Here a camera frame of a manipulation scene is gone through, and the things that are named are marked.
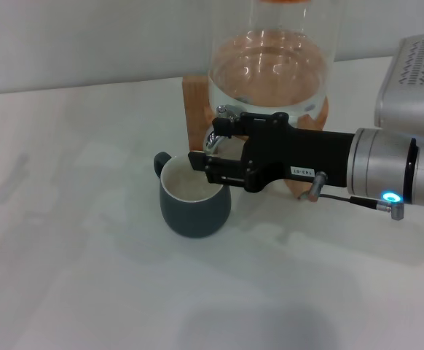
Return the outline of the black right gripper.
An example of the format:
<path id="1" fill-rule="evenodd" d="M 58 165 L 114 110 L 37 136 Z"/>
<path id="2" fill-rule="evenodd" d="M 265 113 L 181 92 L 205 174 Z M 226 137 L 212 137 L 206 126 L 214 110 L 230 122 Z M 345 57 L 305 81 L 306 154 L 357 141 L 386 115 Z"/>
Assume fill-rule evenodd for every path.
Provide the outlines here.
<path id="1" fill-rule="evenodd" d="M 347 186 L 348 156 L 354 135 L 294 128 L 286 113 L 242 112 L 238 117 L 213 120 L 218 136 L 247 136 L 241 160 L 229 160 L 191 151 L 191 167 L 205 173 L 214 184 L 244 187 L 250 193 L 262 191 L 279 179 L 312 182 L 314 175 L 292 172 L 306 168 L 324 172 L 327 185 Z"/>

